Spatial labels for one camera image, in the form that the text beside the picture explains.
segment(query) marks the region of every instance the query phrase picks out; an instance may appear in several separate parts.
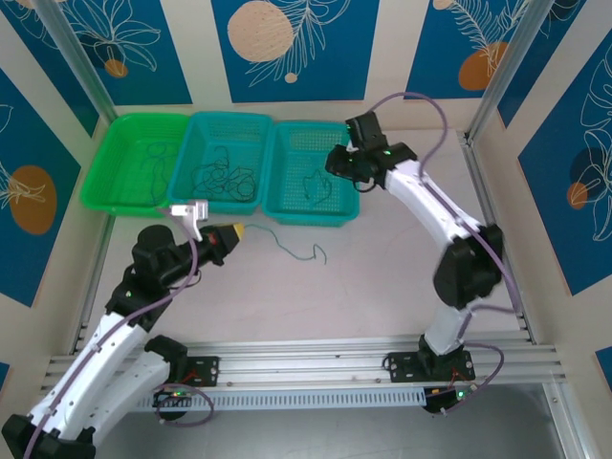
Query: tangled wire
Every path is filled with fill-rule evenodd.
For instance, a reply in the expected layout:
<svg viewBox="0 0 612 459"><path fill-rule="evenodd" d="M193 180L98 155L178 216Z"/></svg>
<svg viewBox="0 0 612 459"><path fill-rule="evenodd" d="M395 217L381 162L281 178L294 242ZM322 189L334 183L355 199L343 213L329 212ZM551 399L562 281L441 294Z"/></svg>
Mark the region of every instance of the tangled wire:
<svg viewBox="0 0 612 459"><path fill-rule="evenodd" d="M248 167L230 165L230 153L224 146L217 146L215 153L221 157L212 163L201 164L191 172L193 194L205 198L228 195L233 201L247 203L255 197L255 173Z"/></svg>
<svg viewBox="0 0 612 459"><path fill-rule="evenodd" d="M312 201L314 208L332 196L332 182L319 169L315 170L312 175L305 176L302 179L302 185L304 187L304 199Z"/></svg>

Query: teal basket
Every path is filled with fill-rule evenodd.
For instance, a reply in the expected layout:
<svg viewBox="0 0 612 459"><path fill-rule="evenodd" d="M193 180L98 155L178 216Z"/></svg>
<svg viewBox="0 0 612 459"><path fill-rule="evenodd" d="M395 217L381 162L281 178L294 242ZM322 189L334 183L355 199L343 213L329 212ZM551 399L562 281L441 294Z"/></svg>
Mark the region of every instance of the teal basket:
<svg viewBox="0 0 612 459"><path fill-rule="evenodd" d="M207 199L210 212L252 214L263 196L272 127L272 119L265 115L193 115L168 199L173 203Z"/></svg>
<svg viewBox="0 0 612 459"><path fill-rule="evenodd" d="M360 196L353 184L325 170L329 152L348 140L345 124L279 123L270 142L264 213L284 225L340 227L356 218Z"/></svg>

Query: green cable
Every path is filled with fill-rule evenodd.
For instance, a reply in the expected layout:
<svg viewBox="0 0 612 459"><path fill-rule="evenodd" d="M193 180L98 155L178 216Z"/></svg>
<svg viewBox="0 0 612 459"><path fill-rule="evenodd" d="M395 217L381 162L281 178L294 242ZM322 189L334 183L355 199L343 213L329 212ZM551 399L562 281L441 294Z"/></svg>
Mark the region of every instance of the green cable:
<svg viewBox="0 0 612 459"><path fill-rule="evenodd" d="M276 236L276 233L273 230L271 230L269 228L266 228L266 227L262 227L260 225L256 225L255 223L249 223L248 225L245 225L245 229L246 228L257 228L258 230L267 231L268 233L270 233L273 236L274 241L276 241L276 245L280 249L282 249L283 251L285 251L286 253L288 253L290 256L292 256L293 258L295 258L298 261L316 260L317 259L317 249L319 249L320 252L323 254L323 259L324 259L323 264L327 265L327 253L325 253L325 250L319 244L313 244L313 255L312 256L309 256L309 257L299 256L299 255L296 255L295 253L293 253L292 251L290 251L289 249L287 249L285 246L283 246L280 243L280 241L278 240L278 236Z"/></svg>

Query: white table surface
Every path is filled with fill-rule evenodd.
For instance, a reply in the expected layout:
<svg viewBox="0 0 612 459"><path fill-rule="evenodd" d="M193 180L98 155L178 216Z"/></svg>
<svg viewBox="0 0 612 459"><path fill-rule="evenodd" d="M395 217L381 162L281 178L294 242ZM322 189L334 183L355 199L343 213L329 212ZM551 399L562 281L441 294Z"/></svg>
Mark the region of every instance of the white table surface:
<svg viewBox="0 0 612 459"><path fill-rule="evenodd" d="M423 156L440 131L394 131L389 142L405 142ZM455 202L475 218L482 212L459 141L454 133L429 163L428 173ZM280 226L261 210L253 216L215 215L211 224L241 221L273 229L282 244L309 256L312 245L327 252L309 262L294 260L272 236L247 229L222 268L205 266L197 287L177 297L154 334L182 342L278 339L348 339L421 334L440 302L432 276L440 252L419 221L386 191L361 196L361 214L339 229ZM104 262L87 338L104 306L132 263L138 233L164 220L119 217ZM172 228L177 243L184 242ZM510 306L498 286L488 302ZM483 313L474 332L519 328L512 316Z"/></svg>

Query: metal profile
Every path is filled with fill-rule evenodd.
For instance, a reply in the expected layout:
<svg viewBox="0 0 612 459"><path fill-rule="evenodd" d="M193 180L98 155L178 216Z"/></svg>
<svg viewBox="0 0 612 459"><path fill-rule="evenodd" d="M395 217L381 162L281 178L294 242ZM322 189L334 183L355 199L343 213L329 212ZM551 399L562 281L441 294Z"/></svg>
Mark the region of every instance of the metal profile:
<svg viewBox="0 0 612 459"><path fill-rule="evenodd" d="M466 159L466 164L468 165L468 171L470 172L471 182L474 184L474 190L476 191L476 197L478 198L478 202L480 203L480 207L482 208L483 215L485 217L485 221L487 224L496 223L497 217L496 212L493 207L491 194L489 193L489 187L487 182L485 181L484 175L482 173L482 168L480 163L478 162L478 158L475 154L475 145L470 145L467 140L467 135L462 137L459 135L459 143L461 144L461 149L463 150L464 157ZM506 252L506 267L510 276L514 280L514 283L518 285L516 282L516 277L514 276L513 262L512 256L510 255L510 251L508 248L505 249ZM525 307L525 300L523 298L523 294L518 289L518 300L520 311L523 312L523 316L519 319L519 321L523 321L520 323L521 328L529 331L530 337L533 342L538 342L538 334L537 331L533 328L533 322L529 320L529 313L527 308Z"/></svg>
<svg viewBox="0 0 612 459"><path fill-rule="evenodd" d="M383 358L391 351L415 351L418 338L193 343L188 347L190 356L221 358L217 389L367 389L397 387L382 367ZM504 351L506 363L495 383L565 381L555 347L531 344L526 331L474 334L470 340L495 344ZM477 380L482 381L497 365L497 356L482 349L471 352ZM134 358L131 355L126 359L116 377ZM74 359L74 356L51 359L42 392L51 390ZM402 384L406 387L430 385L440 384Z"/></svg>
<svg viewBox="0 0 612 459"><path fill-rule="evenodd" d="M55 0L32 0L36 13L98 113L110 124L117 118L113 101L99 79L68 20Z"/></svg>
<svg viewBox="0 0 612 459"><path fill-rule="evenodd" d="M543 384L542 388L565 457L572 459L601 457L584 423L584 418L576 409L569 384L551 382Z"/></svg>
<svg viewBox="0 0 612 459"><path fill-rule="evenodd" d="M554 3L555 0L531 2L520 24L516 27L513 39L493 74L489 86L485 90L474 118L470 122L468 127L468 144L473 144L487 124L489 117L497 109L497 104L506 92L506 89L508 89L516 69L518 69L518 66L523 61L534 38L536 38L542 22Z"/></svg>
<svg viewBox="0 0 612 459"><path fill-rule="evenodd" d="M115 217L113 215L108 215L106 217L106 222L99 241L98 252L96 253L96 260L94 262L94 269L92 270L89 282L87 284L87 292L85 294L85 299L81 309L80 321L77 329L75 330L75 338L73 340L73 346L69 351L70 354L80 351L85 346L87 326L89 324L89 318L91 317L92 311L94 310L94 302L96 301L99 280L102 276L102 268L104 267L104 261L106 260L106 253L108 252L108 246L111 242L114 225Z"/></svg>

